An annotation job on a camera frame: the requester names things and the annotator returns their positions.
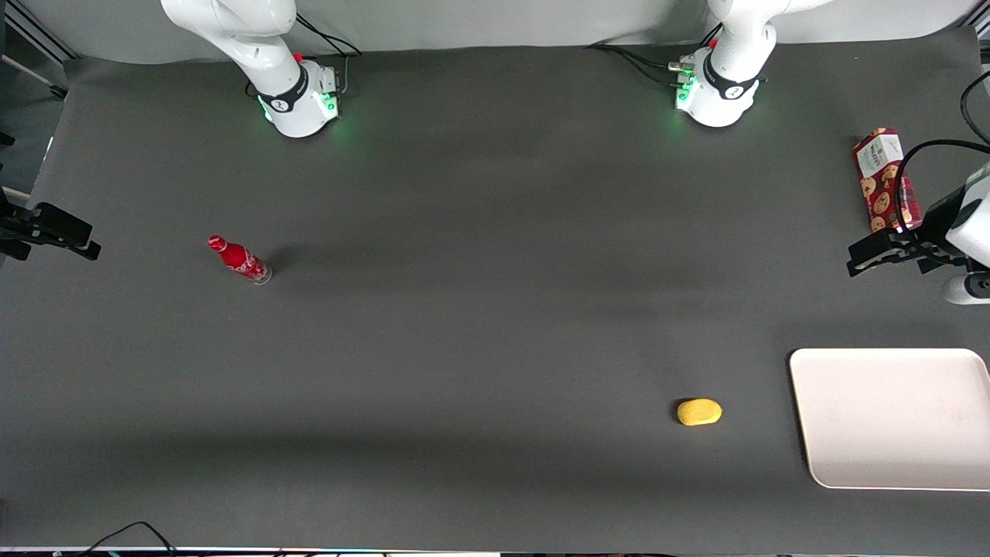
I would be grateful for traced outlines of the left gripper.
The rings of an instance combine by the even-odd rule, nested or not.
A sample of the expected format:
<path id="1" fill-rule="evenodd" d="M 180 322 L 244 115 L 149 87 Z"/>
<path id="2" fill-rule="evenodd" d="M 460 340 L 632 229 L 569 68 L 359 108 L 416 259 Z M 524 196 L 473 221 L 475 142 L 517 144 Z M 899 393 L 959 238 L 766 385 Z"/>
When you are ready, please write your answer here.
<path id="1" fill-rule="evenodd" d="M 965 183 L 931 204 L 920 239 L 941 256 L 918 258 L 920 274 L 943 267 L 966 267 L 968 259 L 989 267 L 989 165 L 970 173 Z M 846 271 L 855 278 L 871 268 L 915 258 L 915 248 L 898 230 L 879 230 L 848 247 Z"/>

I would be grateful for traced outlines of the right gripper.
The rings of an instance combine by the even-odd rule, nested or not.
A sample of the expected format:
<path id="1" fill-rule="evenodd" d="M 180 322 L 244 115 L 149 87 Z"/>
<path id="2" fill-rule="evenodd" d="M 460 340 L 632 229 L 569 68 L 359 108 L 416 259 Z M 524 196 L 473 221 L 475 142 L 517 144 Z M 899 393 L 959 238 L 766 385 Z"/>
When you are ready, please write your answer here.
<path id="1" fill-rule="evenodd" d="M 17 261 L 25 261 L 31 253 L 29 244 L 7 237 L 32 237 L 35 244 L 49 244 L 73 251 L 82 258 L 96 261 L 101 246 L 91 240 L 93 226 L 50 203 L 38 203 L 34 208 L 24 200 L 1 188 L 0 253 Z"/>

